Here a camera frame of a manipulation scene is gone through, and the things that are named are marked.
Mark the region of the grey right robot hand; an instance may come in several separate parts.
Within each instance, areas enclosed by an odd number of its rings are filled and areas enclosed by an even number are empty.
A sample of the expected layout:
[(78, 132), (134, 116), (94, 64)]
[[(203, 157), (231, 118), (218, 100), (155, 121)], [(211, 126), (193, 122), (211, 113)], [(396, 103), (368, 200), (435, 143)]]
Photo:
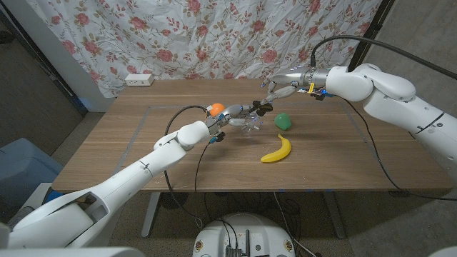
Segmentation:
[(261, 104), (289, 97), (300, 89), (318, 100), (323, 100), (329, 72), (330, 69), (308, 69), (302, 66), (281, 70), (263, 81), (261, 86), (268, 86), (268, 88), (267, 97), (261, 100)]

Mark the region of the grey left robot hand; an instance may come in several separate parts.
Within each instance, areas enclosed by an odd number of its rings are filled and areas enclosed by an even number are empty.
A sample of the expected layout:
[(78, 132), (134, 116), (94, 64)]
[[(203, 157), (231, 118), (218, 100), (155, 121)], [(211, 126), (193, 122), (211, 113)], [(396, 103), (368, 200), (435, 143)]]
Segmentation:
[(258, 131), (262, 124), (256, 110), (253, 105), (235, 104), (225, 107), (220, 103), (214, 103), (206, 108), (205, 123), (212, 136), (221, 133), (221, 128), (225, 125), (240, 127), (245, 134), (249, 135), (252, 131)]

